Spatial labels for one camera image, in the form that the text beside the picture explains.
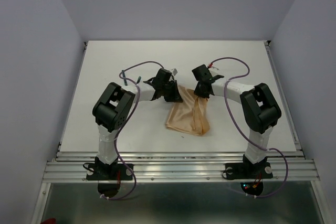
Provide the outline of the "beige cloth napkin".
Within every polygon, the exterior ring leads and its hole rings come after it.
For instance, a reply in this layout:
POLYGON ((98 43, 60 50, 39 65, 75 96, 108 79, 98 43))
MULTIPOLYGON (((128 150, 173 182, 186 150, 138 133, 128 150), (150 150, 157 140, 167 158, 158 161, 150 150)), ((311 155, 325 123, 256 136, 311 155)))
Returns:
POLYGON ((183 102, 174 103, 165 127, 190 135, 205 135, 211 128, 206 115, 208 98, 201 98, 183 86, 178 86, 178 90, 183 102))

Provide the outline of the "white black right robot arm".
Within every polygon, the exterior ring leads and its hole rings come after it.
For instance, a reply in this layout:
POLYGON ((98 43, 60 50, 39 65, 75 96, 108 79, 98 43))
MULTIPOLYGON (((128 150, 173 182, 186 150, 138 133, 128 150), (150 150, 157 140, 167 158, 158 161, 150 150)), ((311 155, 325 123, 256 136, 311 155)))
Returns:
POLYGON ((270 88, 265 83, 253 86, 228 80, 219 74, 214 76, 205 65, 196 67, 192 73, 197 81, 194 94, 198 97, 224 97, 226 105, 228 100, 241 105, 249 127, 249 136, 244 136, 248 147, 243 155, 241 170, 248 177, 255 176, 260 172, 259 163, 266 160, 267 145, 273 127, 282 116, 270 88))

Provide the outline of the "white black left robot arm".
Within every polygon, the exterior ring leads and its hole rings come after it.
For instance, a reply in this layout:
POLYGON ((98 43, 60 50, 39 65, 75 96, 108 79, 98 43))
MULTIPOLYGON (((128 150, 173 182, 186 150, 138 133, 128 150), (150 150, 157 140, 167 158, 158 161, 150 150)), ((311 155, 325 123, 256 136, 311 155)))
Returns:
POLYGON ((110 179, 116 175, 116 140, 134 113, 131 109, 135 109, 139 102, 161 97, 169 103, 183 102, 175 80, 176 74, 176 69, 160 68, 155 77, 131 86, 120 86, 115 82, 108 84, 92 110, 99 131, 99 148, 94 163, 104 178, 110 179))

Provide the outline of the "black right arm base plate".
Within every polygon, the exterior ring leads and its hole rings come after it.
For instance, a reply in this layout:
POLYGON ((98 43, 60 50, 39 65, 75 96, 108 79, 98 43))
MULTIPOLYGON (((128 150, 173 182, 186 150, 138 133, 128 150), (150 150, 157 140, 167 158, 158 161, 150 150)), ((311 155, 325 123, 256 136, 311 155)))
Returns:
POLYGON ((272 179, 273 173, 268 162, 262 164, 226 163, 222 177, 226 180, 272 179))

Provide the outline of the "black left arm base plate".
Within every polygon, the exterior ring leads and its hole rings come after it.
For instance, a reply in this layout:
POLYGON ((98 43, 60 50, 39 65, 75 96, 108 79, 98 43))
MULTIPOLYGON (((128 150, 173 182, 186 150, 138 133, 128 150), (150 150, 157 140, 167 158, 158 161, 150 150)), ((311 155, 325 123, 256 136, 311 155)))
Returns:
POLYGON ((84 163, 86 170, 86 180, 88 181, 131 181, 133 175, 121 163, 113 163, 111 166, 104 167, 95 163, 84 163))

